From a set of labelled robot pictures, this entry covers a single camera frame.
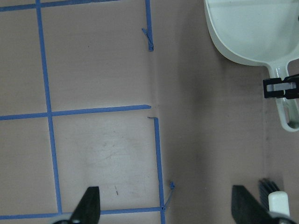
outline black clamp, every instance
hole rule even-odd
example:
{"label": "black clamp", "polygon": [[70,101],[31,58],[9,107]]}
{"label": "black clamp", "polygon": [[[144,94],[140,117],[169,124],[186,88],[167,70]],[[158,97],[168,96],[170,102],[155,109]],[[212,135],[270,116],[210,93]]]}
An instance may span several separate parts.
{"label": "black clamp", "polygon": [[299,74],[281,78],[263,80],[263,94],[265,98],[299,98]]}

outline white brush handle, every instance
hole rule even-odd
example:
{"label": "white brush handle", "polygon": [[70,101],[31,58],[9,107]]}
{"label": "white brush handle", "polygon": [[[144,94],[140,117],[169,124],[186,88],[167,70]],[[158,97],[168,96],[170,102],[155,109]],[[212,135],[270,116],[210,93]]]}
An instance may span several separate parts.
{"label": "white brush handle", "polygon": [[288,194],[284,191],[275,191],[268,196],[270,212],[290,216]]}

